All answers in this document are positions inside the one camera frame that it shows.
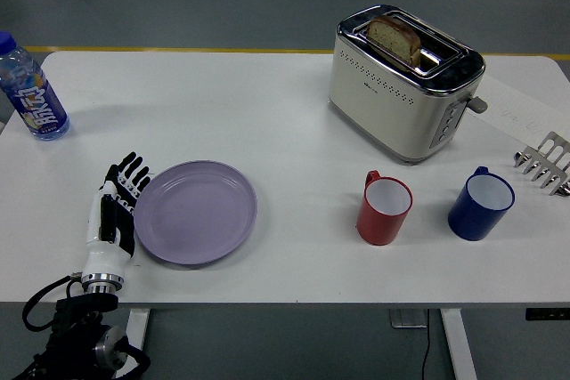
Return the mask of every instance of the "plastic bottle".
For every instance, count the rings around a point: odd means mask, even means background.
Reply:
[[[0,31],[0,88],[40,140],[55,140],[69,129],[69,117],[44,71],[12,35]]]

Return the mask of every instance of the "toaster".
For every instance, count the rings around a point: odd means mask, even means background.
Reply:
[[[387,15],[419,36],[413,68],[369,39],[368,23]],[[389,5],[358,12],[338,24],[330,101],[398,159],[417,163],[448,143],[466,108],[482,113],[474,96],[485,72],[483,57],[413,15]]]

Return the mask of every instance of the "table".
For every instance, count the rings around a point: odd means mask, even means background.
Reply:
[[[570,84],[554,61],[486,61],[487,90],[500,82],[552,108],[567,105]],[[18,279],[2,281],[2,300],[27,301],[83,268],[92,196],[109,165],[134,150],[155,174],[197,159],[234,166],[252,182],[258,213],[239,248],[202,268],[157,262],[138,246],[123,304],[568,305],[568,201],[513,168],[525,143],[467,115],[435,156],[397,164],[330,105],[331,63],[328,54],[281,53],[47,57],[45,73],[72,125],[58,141],[36,141],[12,117],[0,138],[0,272]],[[467,242],[445,218],[480,165],[507,179],[517,202],[485,240]],[[373,169],[414,196],[386,247],[366,244],[354,227]]]

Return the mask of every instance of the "toaster lever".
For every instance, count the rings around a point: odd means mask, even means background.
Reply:
[[[487,107],[489,107],[489,106],[487,106],[487,103],[485,101],[481,100],[479,97],[473,97],[467,103],[467,107],[469,109],[473,110],[475,113],[481,114],[485,110],[487,110]]]

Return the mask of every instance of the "blue bottle cap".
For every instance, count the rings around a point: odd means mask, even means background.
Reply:
[[[0,31],[0,55],[8,53],[16,47],[16,41],[7,31]]]

